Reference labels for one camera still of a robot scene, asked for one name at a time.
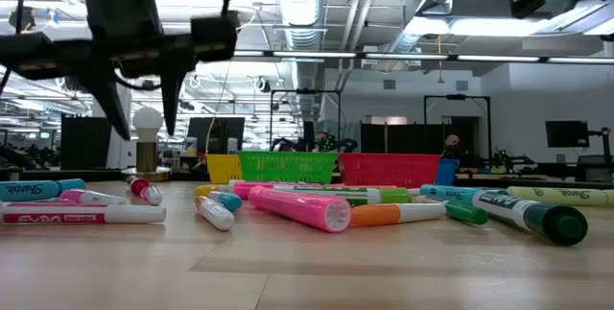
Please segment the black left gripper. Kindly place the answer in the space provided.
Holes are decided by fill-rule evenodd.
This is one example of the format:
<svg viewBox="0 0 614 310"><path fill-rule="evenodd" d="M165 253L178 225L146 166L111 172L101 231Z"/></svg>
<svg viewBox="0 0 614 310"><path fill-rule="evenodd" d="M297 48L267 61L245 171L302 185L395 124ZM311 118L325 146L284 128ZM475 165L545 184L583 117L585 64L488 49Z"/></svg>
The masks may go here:
<svg viewBox="0 0 614 310"><path fill-rule="evenodd" d="M163 30L155 0L84 1L89 39L52 40L43 33L0 36L0 64L29 80L77 77L124 140L130 140L130 127L117 75L158 76L167 133L174 135L186 73L200 61L233 57L234 17L228 10L194 17L189 33L171 35Z"/></svg>

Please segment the pink cap white marker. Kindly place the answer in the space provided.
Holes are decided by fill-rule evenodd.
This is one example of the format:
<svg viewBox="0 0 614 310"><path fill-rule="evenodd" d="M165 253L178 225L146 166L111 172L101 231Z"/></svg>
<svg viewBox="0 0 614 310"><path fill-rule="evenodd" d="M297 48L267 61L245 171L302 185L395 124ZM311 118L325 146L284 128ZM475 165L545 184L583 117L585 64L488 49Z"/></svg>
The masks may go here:
<svg viewBox="0 0 614 310"><path fill-rule="evenodd" d="M127 202L118 196L103 194L86 189L69 189L63 191L59 197L74 203L88 204L126 204Z"/></svg>

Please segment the red Expo marker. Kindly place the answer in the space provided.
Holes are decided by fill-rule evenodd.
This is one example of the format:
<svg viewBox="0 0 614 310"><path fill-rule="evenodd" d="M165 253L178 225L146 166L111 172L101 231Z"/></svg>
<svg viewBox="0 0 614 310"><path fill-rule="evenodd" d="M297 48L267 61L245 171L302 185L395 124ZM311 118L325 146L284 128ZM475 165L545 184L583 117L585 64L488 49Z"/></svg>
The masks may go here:
<svg viewBox="0 0 614 310"><path fill-rule="evenodd" d="M129 204L2 203L0 224L157 224L166 208Z"/></svg>

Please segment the turquoise Sharpie highlighter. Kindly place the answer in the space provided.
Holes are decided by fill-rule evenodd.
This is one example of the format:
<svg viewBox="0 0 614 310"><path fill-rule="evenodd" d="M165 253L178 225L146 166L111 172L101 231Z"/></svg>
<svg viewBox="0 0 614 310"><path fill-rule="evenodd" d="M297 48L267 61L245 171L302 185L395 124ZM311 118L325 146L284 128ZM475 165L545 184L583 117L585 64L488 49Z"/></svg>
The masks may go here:
<svg viewBox="0 0 614 310"><path fill-rule="evenodd" d="M508 191L504 189L481 189L434 184L424 184L419 188L419 194L422 196L466 205L471 205L473 203L473 198L482 193L508 195Z"/></svg>
<svg viewBox="0 0 614 310"><path fill-rule="evenodd" d="M0 181L0 202L34 202L57 198L63 191L84 189L82 179Z"/></svg>

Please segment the pink Sharpie highlighter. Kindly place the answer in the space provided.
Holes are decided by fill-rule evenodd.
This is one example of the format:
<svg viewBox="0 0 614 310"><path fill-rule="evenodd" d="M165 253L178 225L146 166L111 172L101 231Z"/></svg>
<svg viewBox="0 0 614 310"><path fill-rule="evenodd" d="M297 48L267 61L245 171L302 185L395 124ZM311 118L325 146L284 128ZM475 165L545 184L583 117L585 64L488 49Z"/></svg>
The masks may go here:
<svg viewBox="0 0 614 310"><path fill-rule="evenodd" d="M298 182L274 182L274 181L240 181L231 185L231 192L242 200L248 199L249 191L257 186L273 188L275 185L298 185Z"/></svg>
<svg viewBox="0 0 614 310"><path fill-rule="evenodd" d="M343 198L255 186L248 200L258 209L331 233L342 232L351 223L351 206Z"/></svg>

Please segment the blue cap white marker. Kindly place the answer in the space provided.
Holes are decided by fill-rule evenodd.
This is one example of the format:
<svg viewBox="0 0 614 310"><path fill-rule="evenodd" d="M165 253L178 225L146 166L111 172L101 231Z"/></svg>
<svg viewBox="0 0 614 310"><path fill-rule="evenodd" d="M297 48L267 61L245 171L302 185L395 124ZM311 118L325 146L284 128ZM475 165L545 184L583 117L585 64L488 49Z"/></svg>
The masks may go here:
<svg viewBox="0 0 614 310"><path fill-rule="evenodd" d="M208 197L230 212L239 210L243 205L242 199L233 193L212 191Z"/></svg>

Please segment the orange cap white marker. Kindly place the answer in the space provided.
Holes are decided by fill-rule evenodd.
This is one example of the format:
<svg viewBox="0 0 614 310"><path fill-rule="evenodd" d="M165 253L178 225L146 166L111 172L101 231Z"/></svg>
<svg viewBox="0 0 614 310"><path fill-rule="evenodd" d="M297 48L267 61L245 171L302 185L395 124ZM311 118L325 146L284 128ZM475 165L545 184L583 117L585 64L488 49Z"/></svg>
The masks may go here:
<svg viewBox="0 0 614 310"><path fill-rule="evenodd" d="M229 231L235 224L234 215L208 197L196 197L195 206L199 214L218 230Z"/></svg>
<svg viewBox="0 0 614 310"><path fill-rule="evenodd" d="M358 227L398 225L444 217L446 208L440 203L380 203L351 209L351 224Z"/></svg>

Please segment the yellow-green Sharpie highlighter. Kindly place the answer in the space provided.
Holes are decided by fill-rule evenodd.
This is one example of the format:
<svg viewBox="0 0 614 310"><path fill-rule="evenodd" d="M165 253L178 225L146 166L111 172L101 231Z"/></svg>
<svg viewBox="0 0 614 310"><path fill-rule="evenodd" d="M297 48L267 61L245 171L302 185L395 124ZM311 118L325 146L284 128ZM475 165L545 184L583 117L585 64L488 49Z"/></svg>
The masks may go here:
<svg viewBox="0 0 614 310"><path fill-rule="evenodd" d="M548 204L614 206L614 190L510 186L511 196Z"/></svg>

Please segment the thin green cap marker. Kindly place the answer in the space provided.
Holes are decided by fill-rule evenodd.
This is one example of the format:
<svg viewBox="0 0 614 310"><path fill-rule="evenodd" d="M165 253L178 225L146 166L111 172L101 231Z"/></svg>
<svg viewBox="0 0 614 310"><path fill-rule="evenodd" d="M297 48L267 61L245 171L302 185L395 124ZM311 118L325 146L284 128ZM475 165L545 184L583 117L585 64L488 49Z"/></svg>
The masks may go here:
<svg viewBox="0 0 614 310"><path fill-rule="evenodd" d="M486 224L489 218L486 211L478 207L445 200L433 199L424 195L413 196L413 202L440 203L445 207L445 215L447 217L475 226L481 226Z"/></svg>

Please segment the dark green Expo marker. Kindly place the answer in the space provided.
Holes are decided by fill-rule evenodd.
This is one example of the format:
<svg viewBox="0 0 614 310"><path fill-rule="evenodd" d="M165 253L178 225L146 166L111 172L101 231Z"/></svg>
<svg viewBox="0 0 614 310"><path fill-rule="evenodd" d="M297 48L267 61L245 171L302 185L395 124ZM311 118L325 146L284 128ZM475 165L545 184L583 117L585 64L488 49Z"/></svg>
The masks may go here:
<svg viewBox="0 0 614 310"><path fill-rule="evenodd" d="M588 231L584 215L567 205L546 204L493 192L476 194L472 204L497 220L531 232L558 246L576 245L585 238Z"/></svg>

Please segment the black ceiling device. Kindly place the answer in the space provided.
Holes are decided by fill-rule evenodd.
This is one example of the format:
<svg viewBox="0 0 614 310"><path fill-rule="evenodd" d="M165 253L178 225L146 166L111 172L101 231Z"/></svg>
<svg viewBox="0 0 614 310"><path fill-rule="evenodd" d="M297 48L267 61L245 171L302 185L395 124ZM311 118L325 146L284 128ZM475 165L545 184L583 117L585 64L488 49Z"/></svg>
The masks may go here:
<svg viewBox="0 0 614 310"><path fill-rule="evenodd" d="M21 11L15 10L11 12L9 24L14 28L19 27L23 33L30 32L36 26L33 8L24 7Z"/></svg>

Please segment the green plastic basket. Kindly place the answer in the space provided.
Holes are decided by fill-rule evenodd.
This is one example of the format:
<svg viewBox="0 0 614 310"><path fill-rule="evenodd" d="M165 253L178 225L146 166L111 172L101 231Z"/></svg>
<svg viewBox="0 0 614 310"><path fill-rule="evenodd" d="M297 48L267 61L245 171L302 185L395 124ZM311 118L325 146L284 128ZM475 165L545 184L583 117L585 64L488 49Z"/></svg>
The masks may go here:
<svg viewBox="0 0 614 310"><path fill-rule="evenodd" d="M337 160L333 153L238 153L244 180L328 183Z"/></svg>

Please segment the person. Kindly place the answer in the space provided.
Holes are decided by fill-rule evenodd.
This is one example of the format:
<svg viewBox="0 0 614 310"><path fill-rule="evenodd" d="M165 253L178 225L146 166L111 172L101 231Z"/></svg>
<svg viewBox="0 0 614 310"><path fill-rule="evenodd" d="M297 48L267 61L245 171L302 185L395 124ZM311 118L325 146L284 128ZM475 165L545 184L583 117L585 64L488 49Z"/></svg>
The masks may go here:
<svg viewBox="0 0 614 310"><path fill-rule="evenodd" d="M447 159L459 159L462 156L461 139L456 134L450 134L446 137L441 156Z"/></svg>
<svg viewBox="0 0 614 310"><path fill-rule="evenodd" d="M329 152L334 148L333 142L331 140L332 135L328 132L320 132L316 135L316 145L314 148L315 152Z"/></svg>

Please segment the blue plastic basket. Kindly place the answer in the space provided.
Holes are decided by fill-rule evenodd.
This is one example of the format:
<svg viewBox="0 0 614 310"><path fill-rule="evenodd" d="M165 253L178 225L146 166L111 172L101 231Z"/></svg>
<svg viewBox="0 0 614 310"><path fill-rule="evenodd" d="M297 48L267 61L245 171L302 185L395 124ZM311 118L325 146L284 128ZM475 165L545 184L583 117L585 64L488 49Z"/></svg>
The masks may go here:
<svg viewBox="0 0 614 310"><path fill-rule="evenodd" d="M458 168L457 159L443 158L437 169L436 185L452 186Z"/></svg>

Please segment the light green Expo marker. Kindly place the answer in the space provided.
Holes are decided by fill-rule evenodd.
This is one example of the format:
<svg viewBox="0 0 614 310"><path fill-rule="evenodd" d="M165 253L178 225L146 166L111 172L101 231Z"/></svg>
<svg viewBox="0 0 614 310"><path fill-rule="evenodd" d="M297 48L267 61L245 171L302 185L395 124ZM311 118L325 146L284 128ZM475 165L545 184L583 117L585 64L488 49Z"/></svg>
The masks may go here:
<svg viewBox="0 0 614 310"><path fill-rule="evenodd" d="M275 190L306 193L323 197L341 198L351 206L381 203L410 203L411 195L405 188L369 188L369 187L308 187L275 185Z"/></svg>

